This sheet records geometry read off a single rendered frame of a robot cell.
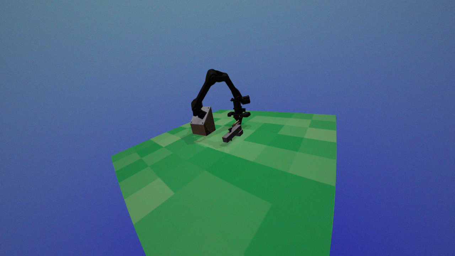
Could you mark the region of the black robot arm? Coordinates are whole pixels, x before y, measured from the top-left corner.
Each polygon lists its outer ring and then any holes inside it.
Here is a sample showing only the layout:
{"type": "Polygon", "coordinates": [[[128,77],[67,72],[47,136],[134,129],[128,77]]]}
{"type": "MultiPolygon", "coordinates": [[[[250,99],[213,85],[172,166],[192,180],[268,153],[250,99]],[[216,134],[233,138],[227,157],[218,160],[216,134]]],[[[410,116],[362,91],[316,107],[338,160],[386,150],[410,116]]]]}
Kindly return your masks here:
{"type": "Polygon", "coordinates": [[[193,116],[198,116],[198,118],[203,119],[207,112],[203,111],[203,99],[209,91],[210,87],[215,84],[215,82],[225,81],[229,89],[232,91],[234,98],[230,101],[234,101],[234,107],[240,106],[242,104],[249,104],[249,96],[242,97],[240,91],[236,89],[234,84],[229,78],[229,75],[221,71],[215,71],[214,69],[209,69],[206,75],[206,80],[200,89],[198,96],[192,101],[192,113],[193,116]]]}

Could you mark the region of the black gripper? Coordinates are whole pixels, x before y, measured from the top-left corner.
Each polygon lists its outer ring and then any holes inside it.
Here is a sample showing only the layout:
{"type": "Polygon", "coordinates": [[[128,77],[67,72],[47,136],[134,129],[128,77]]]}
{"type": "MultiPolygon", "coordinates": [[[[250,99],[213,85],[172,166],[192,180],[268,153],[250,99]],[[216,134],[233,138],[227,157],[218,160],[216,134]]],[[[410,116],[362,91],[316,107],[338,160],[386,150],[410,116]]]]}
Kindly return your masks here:
{"type": "Polygon", "coordinates": [[[241,123],[243,117],[244,117],[244,118],[247,118],[247,117],[249,117],[249,116],[251,115],[250,112],[244,112],[244,113],[242,113],[241,107],[242,107],[241,105],[240,105],[240,106],[237,106],[237,107],[234,107],[234,111],[235,111],[235,112],[229,112],[229,113],[227,114],[227,116],[228,116],[228,117],[231,117],[231,115],[233,115],[234,118],[235,118],[235,120],[236,120],[236,121],[239,120],[239,122],[241,123]]]}

